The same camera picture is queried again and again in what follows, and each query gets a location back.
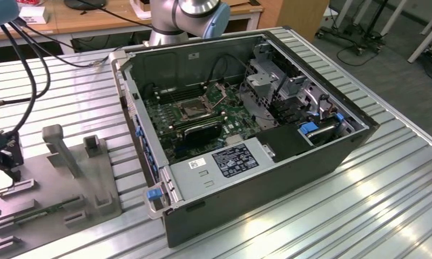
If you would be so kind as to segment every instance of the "power supply label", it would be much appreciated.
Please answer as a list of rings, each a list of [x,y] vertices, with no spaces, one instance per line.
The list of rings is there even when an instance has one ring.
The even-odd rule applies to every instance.
[[[249,152],[245,144],[228,148],[212,154],[222,175],[229,178],[244,171],[258,166],[258,163]]]

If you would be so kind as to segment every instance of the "barcode label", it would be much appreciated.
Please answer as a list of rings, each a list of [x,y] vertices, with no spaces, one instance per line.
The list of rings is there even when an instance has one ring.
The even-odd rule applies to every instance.
[[[204,166],[206,164],[206,162],[204,161],[204,158],[200,158],[197,160],[193,160],[188,163],[188,165],[190,166],[190,169],[197,168],[200,166]]]

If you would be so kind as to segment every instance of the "motherboard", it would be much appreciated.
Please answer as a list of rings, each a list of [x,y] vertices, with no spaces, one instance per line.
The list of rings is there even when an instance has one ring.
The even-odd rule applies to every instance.
[[[240,100],[238,85],[210,83],[184,92],[156,89],[145,107],[170,164],[260,132]]]

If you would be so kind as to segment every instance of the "desk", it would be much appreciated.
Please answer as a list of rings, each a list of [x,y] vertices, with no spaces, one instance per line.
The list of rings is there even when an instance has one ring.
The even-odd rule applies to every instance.
[[[54,38],[68,45],[72,45],[70,41],[77,38],[149,30],[148,27],[129,23],[100,10],[88,11],[81,15],[82,12],[68,8],[62,0],[48,0],[44,5],[50,13],[49,23],[32,25],[32,27],[44,34],[53,34]],[[106,9],[126,19],[150,24],[150,19],[140,20],[137,18],[129,0],[109,0]],[[248,19],[246,30],[254,30],[257,29],[258,16],[262,10],[261,6],[236,5],[230,8],[230,20]],[[36,40],[40,42],[48,41],[42,37],[36,37]],[[22,39],[17,39],[17,43],[25,44]],[[9,45],[4,34],[0,32],[0,46]],[[64,54],[74,53],[69,47],[64,45],[60,47]]]

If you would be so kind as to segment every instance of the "white box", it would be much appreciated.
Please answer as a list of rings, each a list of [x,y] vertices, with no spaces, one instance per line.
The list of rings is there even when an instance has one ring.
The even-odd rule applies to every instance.
[[[21,8],[20,17],[28,24],[46,24],[49,13],[44,6],[25,6]]]
[[[322,19],[320,22],[320,27],[331,28],[333,25],[333,19],[337,19],[339,13],[335,12],[329,7],[325,9],[325,13],[322,14]]]

